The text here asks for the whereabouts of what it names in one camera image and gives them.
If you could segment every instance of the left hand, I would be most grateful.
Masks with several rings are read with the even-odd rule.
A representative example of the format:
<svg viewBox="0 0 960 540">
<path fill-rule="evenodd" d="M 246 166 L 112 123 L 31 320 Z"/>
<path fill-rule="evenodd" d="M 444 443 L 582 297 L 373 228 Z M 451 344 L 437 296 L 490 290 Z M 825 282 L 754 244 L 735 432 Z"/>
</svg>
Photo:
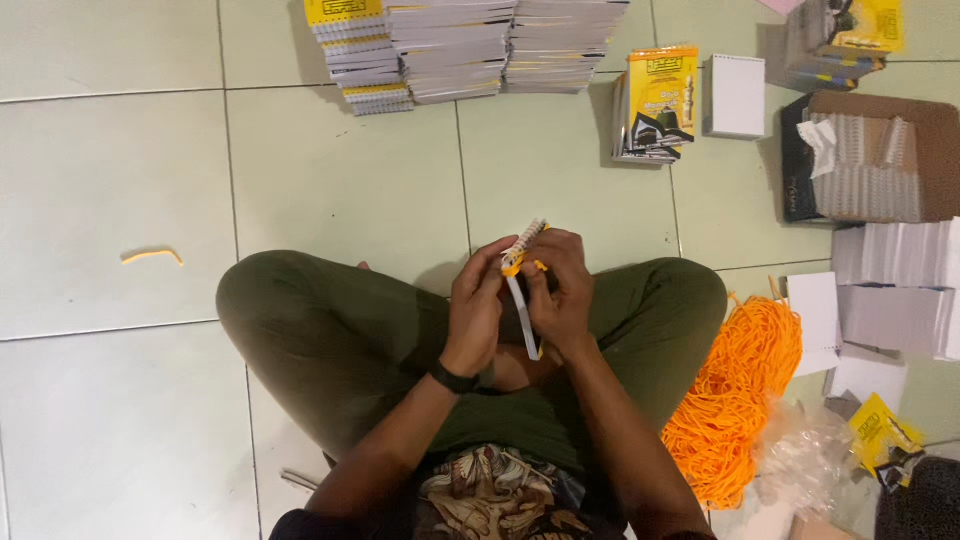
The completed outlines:
<svg viewBox="0 0 960 540">
<path fill-rule="evenodd" d="M 479 250 L 453 282 L 450 334 L 440 362 L 459 377 L 473 377 L 487 367 L 496 352 L 503 305 L 497 298 L 503 284 L 501 253 L 516 242 L 506 236 Z"/>
</svg>

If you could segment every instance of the plastic wrapping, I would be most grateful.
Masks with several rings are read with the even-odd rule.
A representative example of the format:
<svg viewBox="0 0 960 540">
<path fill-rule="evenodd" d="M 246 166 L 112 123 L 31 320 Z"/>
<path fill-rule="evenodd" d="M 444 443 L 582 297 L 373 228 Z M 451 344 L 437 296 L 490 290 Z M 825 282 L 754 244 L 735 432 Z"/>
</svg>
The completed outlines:
<svg viewBox="0 0 960 540">
<path fill-rule="evenodd" d="M 836 414 L 779 402 L 756 449 L 761 504 L 788 503 L 802 517 L 829 515 L 856 460 L 853 434 Z"/>
</svg>

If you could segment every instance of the orange cord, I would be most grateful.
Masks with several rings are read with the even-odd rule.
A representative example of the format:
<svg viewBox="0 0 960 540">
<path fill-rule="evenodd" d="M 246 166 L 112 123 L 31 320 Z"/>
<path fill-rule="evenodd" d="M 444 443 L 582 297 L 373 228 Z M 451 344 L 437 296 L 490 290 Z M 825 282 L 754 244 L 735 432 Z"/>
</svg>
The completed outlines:
<svg viewBox="0 0 960 540">
<path fill-rule="evenodd" d="M 782 300 L 773 278 L 770 285 Z M 751 450 L 767 424 L 770 398 L 783 397 L 804 352 L 800 315 L 789 304 L 730 298 L 733 313 L 661 434 L 693 493 L 711 510 L 742 503 L 756 476 Z"/>
</svg>

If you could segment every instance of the person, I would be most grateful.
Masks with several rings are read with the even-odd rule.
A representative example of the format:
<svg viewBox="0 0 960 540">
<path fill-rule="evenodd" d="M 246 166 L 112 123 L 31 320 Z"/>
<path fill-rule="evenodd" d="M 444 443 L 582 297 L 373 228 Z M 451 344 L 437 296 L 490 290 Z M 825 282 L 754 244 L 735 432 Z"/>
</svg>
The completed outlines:
<svg viewBox="0 0 960 540">
<path fill-rule="evenodd" d="M 271 538 L 579 540 L 628 522 L 637 538 L 713 538 L 659 432 L 719 330 L 723 283 L 681 258 L 592 276 L 581 237 L 550 229 L 521 266 L 534 362 L 499 343 L 515 241 L 470 257 L 449 302 L 290 251 L 227 272 L 229 337 L 336 462 Z"/>
</svg>

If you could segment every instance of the yellow cord piece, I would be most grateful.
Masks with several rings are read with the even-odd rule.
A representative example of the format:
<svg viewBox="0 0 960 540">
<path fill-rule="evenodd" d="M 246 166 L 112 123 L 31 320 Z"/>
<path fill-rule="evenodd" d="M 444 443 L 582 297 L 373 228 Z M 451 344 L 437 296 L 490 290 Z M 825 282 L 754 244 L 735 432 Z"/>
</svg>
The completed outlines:
<svg viewBox="0 0 960 540">
<path fill-rule="evenodd" d="M 134 256 L 123 259 L 123 264 L 134 262 L 138 258 L 152 257 L 154 255 L 163 255 L 163 254 L 170 254 L 174 256 L 174 258 L 177 260 L 177 264 L 179 264 L 180 266 L 183 266 L 183 259 L 181 259 L 180 256 L 177 255 L 177 252 L 175 252 L 174 250 L 160 250 L 160 251 L 149 251 L 145 253 L 138 253 Z"/>
<path fill-rule="evenodd" d="M 773 278 L 774 296 L 783 300 Z M 693 387 L 660 437 L 697 499 L 737 508 L 756 475 L 751 449 L 804 352 L 800 315 L 762 296 L 736 302 Z"/>
</svg>

